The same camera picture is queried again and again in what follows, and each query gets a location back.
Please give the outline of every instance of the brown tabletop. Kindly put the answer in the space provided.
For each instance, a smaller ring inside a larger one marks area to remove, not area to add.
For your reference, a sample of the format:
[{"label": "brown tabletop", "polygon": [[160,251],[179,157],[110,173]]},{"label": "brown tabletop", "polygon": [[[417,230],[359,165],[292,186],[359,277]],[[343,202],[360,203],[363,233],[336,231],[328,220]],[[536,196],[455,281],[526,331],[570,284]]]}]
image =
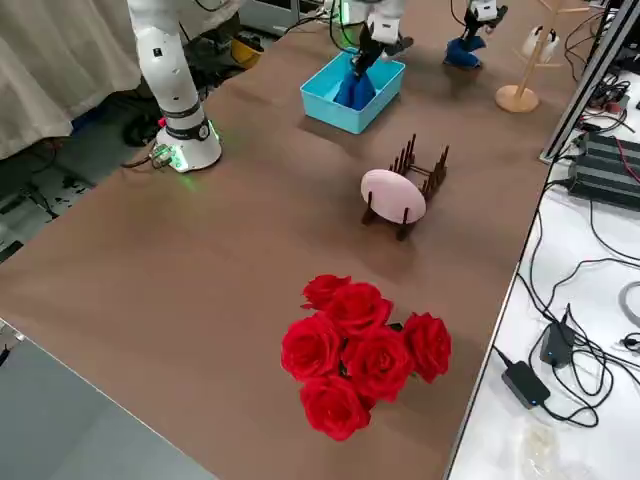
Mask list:
[{"label": "brown tabletop", "polygon": [[[401,95],[364,134],[305,118],[298,89],[335,49],[326,31],[288,35],[208,100],[219,164],[113,174],[2,265],[0,316],[223,480],[439,478],[561,106],[497,110],[518,60],[506,68],[487,51],[479,76],[443,68],[446,34],[420,29],[422,5],[406,17],[417,44]],[[449,175],[399,243],[387,225],[360,224],[360,179],[413,132],[424,167],[451,144]],[[377,284],[394,319],[441,316],[454,339],[447,376],[410,382],[345,443],[308,426],[279,364],[301,288],[327,272]]]}]

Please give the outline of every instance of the yellow object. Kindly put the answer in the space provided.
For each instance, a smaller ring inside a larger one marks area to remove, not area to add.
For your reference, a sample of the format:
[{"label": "yellow object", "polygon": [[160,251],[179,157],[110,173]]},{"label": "yellow object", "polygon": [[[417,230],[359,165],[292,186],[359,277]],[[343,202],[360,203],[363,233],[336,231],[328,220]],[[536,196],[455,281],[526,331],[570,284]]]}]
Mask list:
[{"label": "yellow object", "polygon": [[262,55],[262,52],[254,50],[249,45],[242,43],[236,38],[231,41],[231,56],[237,63],[246,69],[249,69],[258,63],[260,55]]}]

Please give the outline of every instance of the black device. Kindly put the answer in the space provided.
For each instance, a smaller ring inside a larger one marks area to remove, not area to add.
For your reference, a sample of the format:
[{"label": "black device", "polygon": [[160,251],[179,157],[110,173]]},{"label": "black device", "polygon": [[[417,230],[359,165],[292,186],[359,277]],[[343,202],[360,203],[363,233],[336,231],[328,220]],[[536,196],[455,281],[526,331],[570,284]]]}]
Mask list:
[{"label": "black device", "polygon": [[553,322],[545,331],[540,360],[555,368],[571,363],[575,332],[565,323]]},{"label": "black device", "polygon": [[[598,29],[594,35],[593,45],[591,46],[591,51],[587,56],[587,63],[591,61],[591,57],[595,53],[598,45],[600,44],[600,40],[607,33],[607,29],[609,28],[610,23],[612,22],[612,18],[617,15],[618,10],[622,6],[623,0],[609,0],[604,6],[604,12],[602,14],[602,18],[600,19],[600,24]],[[640,64],[635,61],[634,52],[638,52],[640,50],[640,21],[636,21],[627,36],[624,39],[624,42],[621,45],[620,51],[618,55],[612,62],[612,64],[617,64],[625,70],[629,70],[631,72],[637,73],[638,69],[640,69]]]},{"label": "black device", "polygon": [[549,389],[523,361],[509,365],[502,374],[502,380],[527,409],[541,405],[551,396]]},{"label": "black device", "polygon": [[589,133],[582,138],[580,147],[584,153],[576,157],[569,168],[569,192],[578,197],[640,210],[640,184],[627,170],[628,165],[640,175],[640,145]]}]

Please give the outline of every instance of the white table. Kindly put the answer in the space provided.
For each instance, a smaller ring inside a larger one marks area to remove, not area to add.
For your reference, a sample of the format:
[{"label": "white table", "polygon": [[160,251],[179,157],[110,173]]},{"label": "white table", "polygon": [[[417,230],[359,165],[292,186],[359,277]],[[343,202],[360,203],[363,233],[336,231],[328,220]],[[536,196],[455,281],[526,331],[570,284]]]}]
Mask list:
[{"label": "white table", "polygon": [[[634,135],[626,128],[618,127],[608,135],[640,142],[640,111],[635,109],[640,101],[640,77],[626,74],[621,79],[632,81],[627,123],[639,133]],[[602,121],[603,126],[610,124],[610,121]],[[550,173],[550,179],[564,178],[566,173],[567,166],[557,164]],[[587,201],[570,197],[563,188],[554,187],[544,195],[540,212],[544,235],[534,262],[534,283],[546,302],[553,285],[571,273],[578,262],[608,257],[611,253],[598,243],[591,232]],[[640,213],[594,203],[594,218],[596,230],[608,243],[640,257]],[[536,222],[518,266],[518,271],[527,279],[532,250],[539,235]],[[551,311],[560,318],[567,302],[571,302],[574,316],[591,340],[610,353],[640,363],[640,356],[617,344],[626,334],[640,331],[627,320],[618,305],[620,290],[637,280],[640,280],[640,269],[614,263],[583,268],[573,281],[558,289]],[[629,306],[640,312],[640,291],[631,291]],[[548,322],[541,318],[524,286],[514,275],[494,333],[495,345],[512,361],[526,361],[529,350],[546,325]],[[580,364],[588,372],[595,373],[599,368],[586,358],[581,359]],[[573,412],[578,404],[570,400],[553,378],[551,367],[540,361],[537,352],[533,365],[551,391],[547,405],[557,413]],[[610,480],[640,475],[637,463],[640,456],[640,389],[624,370],[612,366],[615,385],[610,398],[598,409],[600,424],[594,429],[559,423],[539,407],[526,410],[500,378],[504,370],[504,363],[490,347],[447,478]],[[561,370],[560,377],[567,380],[569,386],[576,387],[569,368]],[[583,415],[580,418],[589,422],[590,414]],[[557,459],[554,475],[525,476],[521,465],[531,445],[532,432],[542,432],[555,438]]]}]

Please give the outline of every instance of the black power adapter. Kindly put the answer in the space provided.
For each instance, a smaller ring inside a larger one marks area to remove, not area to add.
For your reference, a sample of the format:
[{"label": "black power adapter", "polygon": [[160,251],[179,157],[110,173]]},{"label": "black power adapter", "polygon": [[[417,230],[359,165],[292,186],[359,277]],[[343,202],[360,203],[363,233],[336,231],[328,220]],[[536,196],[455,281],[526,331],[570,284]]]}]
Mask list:
[{"label": "black power adapter", "polygon": [[513,363],[495,345],[493,349],[498,352],[498,355],[507,366],[507,369],[502,374],[502,381],[506,383],[509,390],[513,392],[525,408],[531,409],[542,405],[551,396],[549,389],[529,365],[522,361]]},{"label": "black power adapter", "polygon": [[564,322],[563,318],[562,322],[549,325],[540,348],[540,360],[554,368],[562,368],[571,363],[576,332]]}]

